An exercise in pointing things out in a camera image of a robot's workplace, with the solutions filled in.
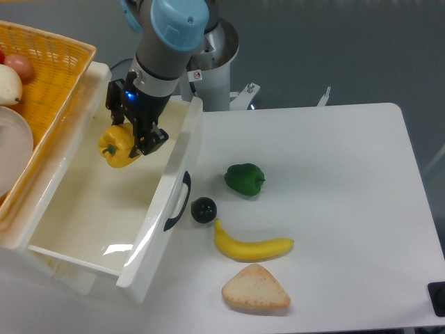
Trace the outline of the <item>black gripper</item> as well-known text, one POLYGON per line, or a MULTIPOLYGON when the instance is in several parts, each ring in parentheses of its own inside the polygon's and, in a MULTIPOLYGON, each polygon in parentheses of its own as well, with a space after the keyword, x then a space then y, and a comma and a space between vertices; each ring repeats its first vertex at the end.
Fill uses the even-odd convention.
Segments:
POLYGON ((125 79, 108 83, 105 106, 111 112, 112 125, 121 125, 125 118, 132 124, 134 138, 130 158, 156 152, 168 139, 164 129, 158 128, 159 116, 170 95, 157 97, 145 93, 136 84, 142 81, 136 72, 130 71, 125 79))

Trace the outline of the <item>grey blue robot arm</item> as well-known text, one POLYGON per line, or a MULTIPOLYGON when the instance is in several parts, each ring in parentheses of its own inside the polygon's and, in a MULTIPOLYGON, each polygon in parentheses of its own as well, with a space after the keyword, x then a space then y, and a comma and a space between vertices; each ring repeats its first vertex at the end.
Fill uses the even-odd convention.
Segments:
POLYGON ((218 21, 215 1, 128 1, 142 37, 126 78, 108 84, 106 108, 112 124, 132 126, 124 155, 135 159, 158 150, 168 134, 158 127, 204 33, 218 21))

